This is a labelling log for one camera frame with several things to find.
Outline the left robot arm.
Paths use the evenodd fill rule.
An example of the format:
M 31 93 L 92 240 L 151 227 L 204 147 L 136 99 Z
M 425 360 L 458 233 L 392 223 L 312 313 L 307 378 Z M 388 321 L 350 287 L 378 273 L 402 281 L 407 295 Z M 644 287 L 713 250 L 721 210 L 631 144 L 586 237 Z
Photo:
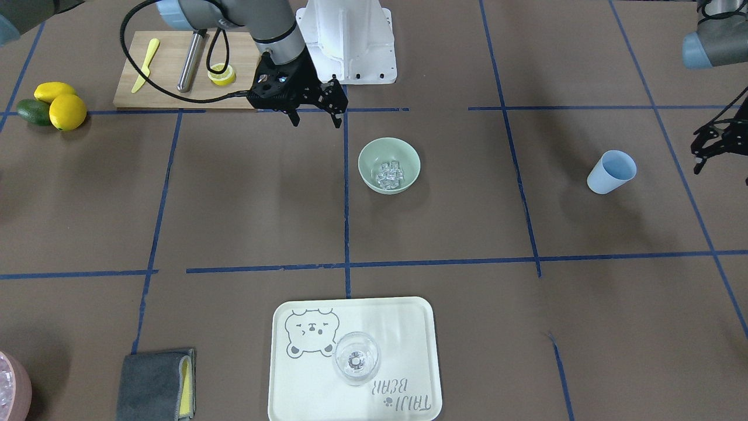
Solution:
M 702 70 L 747 60 L 745 1 L 698 1 L 697 29 L 684 37 L 681 49 L 684 66 Z M 694 131 L 690 145 L 694 174 L 699 175 L 708 160 L 723 154 L 747 155 L 746 89 L 717 115 Z

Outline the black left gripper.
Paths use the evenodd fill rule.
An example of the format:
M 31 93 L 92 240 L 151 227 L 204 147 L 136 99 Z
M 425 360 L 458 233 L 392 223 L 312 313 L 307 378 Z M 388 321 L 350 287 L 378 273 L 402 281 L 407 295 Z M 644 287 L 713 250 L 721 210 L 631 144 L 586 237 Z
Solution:
M 699 175 L 707 161 L 722 154 L 739 154 L 746 156 L 746 131 L 747 131 L 747 88 L 732 99 L 707 125 L 699 127 L 695 132 L 695 139 L 690 145 L 690 151 L 694 155 L 694 175 Z M 721 119 L 732 106 L 742 99 L 737 112 L 733 117 L 726 120 Z M 726 123 L 723 130 L 716 125 Z

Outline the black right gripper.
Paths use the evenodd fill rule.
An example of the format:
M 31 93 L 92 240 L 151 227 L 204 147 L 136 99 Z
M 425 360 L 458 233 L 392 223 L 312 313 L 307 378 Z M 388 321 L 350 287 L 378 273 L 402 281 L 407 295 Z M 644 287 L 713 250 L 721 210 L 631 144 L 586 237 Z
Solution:
M 342 126 L 348 107 L 347 93 L 336 77 L 324 83 L 317 78 L 307 47 L 286 64 L 276 64 L 269 51 L 262 53 L 247 99 L 255 109 L 286 111 L 293 127 L 301 122 L 296 109 L 302 104 L 327 112 L 336 129 Z

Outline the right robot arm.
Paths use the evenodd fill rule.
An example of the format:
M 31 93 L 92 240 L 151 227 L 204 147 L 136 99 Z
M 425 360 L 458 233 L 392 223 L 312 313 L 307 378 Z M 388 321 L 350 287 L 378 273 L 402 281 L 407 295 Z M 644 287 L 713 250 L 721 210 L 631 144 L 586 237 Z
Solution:
M 85 2 L 2 1 L 2 46 Z M 131 57 L 125 34 L 129 21 L 153 4 L 160 4 L 161 19 L 174 29 L 217 29 L 226 35 L 230 29 L 245 29 L 260 53 L 251 88 L 217 98 L 192 99 L 167 91 L 150 80 Z M 179 101 L 209 104 L 245 98 L 254 109 L 282 112 L 294 127 L 300 122 L 297 109 L 308 105 L 327 112 L 336 129 L 344 122 L 347 95 L 336 77 L 326 82 L 318 78 L 289 1 L 142 1 L 123 17 L 118 38 L 123 55 L 137 74 L 155 90 Z

